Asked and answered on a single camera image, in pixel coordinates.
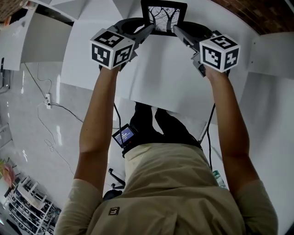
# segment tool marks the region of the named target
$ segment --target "shirt sleeve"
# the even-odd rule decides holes
[[[55,235],[85,234],[92,215],[102,203],[102,194],[92,184],[74,179],[73,186],[59,215]]]
[[[277,214],[262,181],[245,185],[237,193],[236,203],[245,222],[246,234],[277,234]]]

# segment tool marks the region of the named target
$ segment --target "forearm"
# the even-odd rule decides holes
[[[233,87],[223,73],[210,79],[217,115],[220,147],[223,155],[249,154],[249,136]]]
[[[79,150],[81,153],[109,149],[118,71],[118,69],[102,68],[100,72],[80,133]]]

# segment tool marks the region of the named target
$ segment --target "blue screen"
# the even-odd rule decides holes
[[[132,137],[134,135],[134,133],[130,130],[130,128],[126,128],[124,130],[121,131],[121,135],[123,137],[123,141],[126,142],[130,137]],[[122,145],[121,142],[121,138],[120,138],[120,134],[118,133],[118,135],[115,137],[115,139],[119,142],[120,145]]]

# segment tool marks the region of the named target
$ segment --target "brick wall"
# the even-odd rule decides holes
[[[259,34],[294,31],[294,13],[284,0],[212,0]]]
[[[22,7],[19,6],[20,2],[21,0],[0,0],[0,22],[21,9]]]

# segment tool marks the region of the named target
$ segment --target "black pants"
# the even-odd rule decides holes
[[[157,132],[152,126],[152,110],[149,105],[136,103],[135,114],[130,121],[130,127],[136,132],[136,141],[126,149],[148,143],[177,143],[194,145],[200,149],[201,145],[188,132],[186,127],[175,117],[169,115],[166,110],[158,109],[155,119],[164,134]]]

